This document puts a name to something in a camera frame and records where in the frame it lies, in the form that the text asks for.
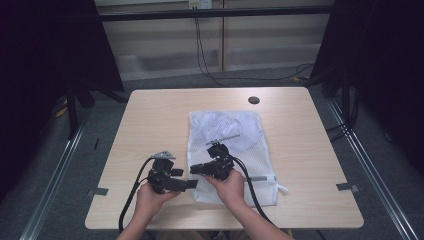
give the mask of wooden table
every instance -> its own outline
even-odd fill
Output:
[[[259,104],[248,98],[256,96]],[[346,178],[309,92],[300,87],[137,90],[131,95],[115,137],[99,188],[86,218],[89,229],[117,229],[118,219],[144,160],[168,150],[174,168],[188,178],[189,112],[250,110],[260,115],[277,180],[277,206],[263,210],[276,226],[287,229],[359,228],[363,218],[351,191],[338,191]],[[147,176],[149,164],[143,176]],[[131,219],[135,198],[124,226]],[[167,202],[148,229],[240,229],[221,205],[198,203],[191,190]]]

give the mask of white wall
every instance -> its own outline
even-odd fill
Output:
[[[128,4],[134,1],[140,4]],[[100,13],[188,9],[188,1],[97,0]],[[214,0],[213,8],[331,5],[332,0]],[[314,62],[328,15],[199,19],[208,69],[230,71]],[[105,22],[123,80],[200,73],[194,19]]]

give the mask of black cable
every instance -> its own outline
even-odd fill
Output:
[[[316,230],[318,235],[321,237],[322,240],[326,240],[326,238],[324,237],[324,234],[322,234],[322,232],[320,230]]]
[[[354,101],[352,113],[351,113],[351,116],[349,117],[349,119],[345,120],[342,124],[340,124],[336,127],[326,129],[327,132],[330,132],[330,131],[337,129],[339,127],[343,127],[341,132],[339,132],[338,134],[336,134],[335,136],[333,136],[330,139],[330,142],[335,142],[336,140],[342,138],[344,135],[352,132],[353,126],[355,125],[355,123],[358,119],[359,100],[360,100],[360,97],[358,95],[358,92],[355,91],[355,101]]]
[[[209,72],[209,69],[208,69],[207,64],[206,64],[205,55],[204,55],[204,52],[203,52],[202,38],[200,36],[200,25],[199,25],[199,19],[198,18],[195,18],[195,23],[196,23],[196,39],[197,39],[197,64],[199,65],[200,71],[202,72],[202,74],[205,77],[212,79],[216,84],[218,84],[220,86],[228,87],[228,86],[226,86],[224,84],[221,84],[221,83],[217,82],[217,80],[259,80],[259,81],[279,81],[279,80],[284,80],[284,79],[288,79],[288,78],[299,76],[300,73],[306,71],[308,68],[310,68],[311,66],[314,65],[314,63],[303,63],[303,64],[300,64],[296,68],[296,73],[291,74],[291,75],[288,75],[288,76],[285,76],[285,77],[281,77],[281,78],[214,77]],[[201,67],[201,64],[200,64],[200,56],[199,56],[200,53],[202,54],[203,64],[205,66],[206,72],[203,71],[203,68]],[[305,68],[303,68],[302,70],[299,70],[299,68],[301,66],[305,66],[305,65],[307,65]]]
[[[123,222],[124,222],[124,217],[125,214],[127,213],[128,207],[131,204],[131,201],[134,197],[135,192],[137,191],[138,187],[140,186],[141,182],[143,182],[144,180],[146,180],[146,178],[142,179],[141,181],[138,181],[140,179],[141,174],[143,173],[144,168],[146,167],[147,163],[150,162],[150,160],[152,160],[153,158],[148,158],[146,159],[146,161],[144,162],[143,166],[141,167],[140,171],[138,172],[137,178],[135,179],[133,188],[131,189],[131,193],[128,196],[127,202],[125,203],[124,208],[122,209],[121,215],[119,216],[119,233],[121,233],[122,231],[124,231],[124,226],[123,226]]]
[[[228,87],[224,84],[221,84],[219,82],[216,81],[216,79],[210,74],[209,69],[208,69],[208,65],[206,64],[206,59],[205,59],[205,54],[203,52],[203,44],[202,44],[202,38],[200,36],[200,26],[199,26],[199,19],[195,18],[194,19],[195,23],[196,23],[196,44],[197,44],[197,64],[199,65],[199,69],[202,72],[202,74],[207,77],[212,79],[212,81],[214,81],[217,85],[222,86],[222,87]],[[203,59],[203,65],[205,66],[206,69],[206,73],[203,71],[203,68],[200,64],[200,52],[202,53],[202,59]]]
[[[269,220],[269,218],[266,216],[266,214],[264,213],[264,211],[262,210],[261,205],[258,202],[258,199],[256,198],[256,193],[255,193],[255,189],[253,188],[253,184],[252,184],[252,180],[249,177],[249,174],[247,173],[247,168],[244,165],[244,163],[238,159],[238,158],[234,158],[234,161],[240,166],[241,170],[244,172],[244,175],[246,176],[246,181],[247,184],[249,185],[249,189],[250,189],[250,193],[252,195],[252,199],[253,202],[255,203],[255,207],[258,210],[259,214],[268,222],[270,222],[271,224],[274,225],[274,223],[271,222],[271,220]]]

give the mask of white mesh bag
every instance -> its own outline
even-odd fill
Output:
[[[256,197],[261,206],[276,205],[278,185],[268,154],[268,146],[261,128],[259,114],[252,111],[198,111],[190,112],[190,136],[187,147],[188,166],[210,162],[206,145],[213,140],[240,135],[222,142],[230,154],[246,165],[252,179]],[[198,202],[222,204],[215,188],[203,176],[190,174],[190,179],[199,180],[193,190]],[[245,182],[245,201],[254,206],[252,196]]]

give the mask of metal rod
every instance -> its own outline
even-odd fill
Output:
[[[301,14],[329,14],[351,13],[353,8],[334,6],[307,6],[307,7],[280,7],[280,8],[246,8],[246,9],[197,9],[173,10],[157,12],[110,12],[101,13],[102,21],[133,21],[149,19],[178,19],[178,18],[210,18],[210,17],[242,17],[242,16],[269,16],[269,15],[301,15]]]
[[[342,110],[340,109],[339,105],[335,101],[331,100],[329,101],[329,105],[331,111],[336,117],[337,122],[342,124]],[[359,163],[367,174],[370,183],[373,185],[374,190],[380,197],[381,203],[386,208],[387,213],[398,229],[402,239],[419,240],[420,237],[414,230],[411,221],[408,219],[408,216],[403,211],[395,197],[392,195],[383,178],[380,176],[380,173],[377,171],[377,168],[375,167],[371,158],[368,156],[355,132],[353,130],[348,131],[347,127],[344,125],[341,125],[341,128],[346,133],[346,139],[348,140],[352,150],[355,152]]]
[[[44,224],[44,221],[47,218],[47,214],[53,204],[54,197],[59,191],[62,179],[66,173],[66,169],[69,166],[69,163],[72,160],[72,156],[78,146],[79,140],[81,139],[82,132],[85,129],[85,126],[88,122],[89,114],[91,109],[88,109],[83,114],[83,120],[79,126],[77,132],[74,134],[72,139],[68,140],[66,148],[59,160],[59,163],[53,173],[53,176],[50,179],[50,182],[38,203],[37,208],[33,212],[30,220],[25,226],[25,229],[20,237],[20,240],[35,240],[37,239],[41,228]]]

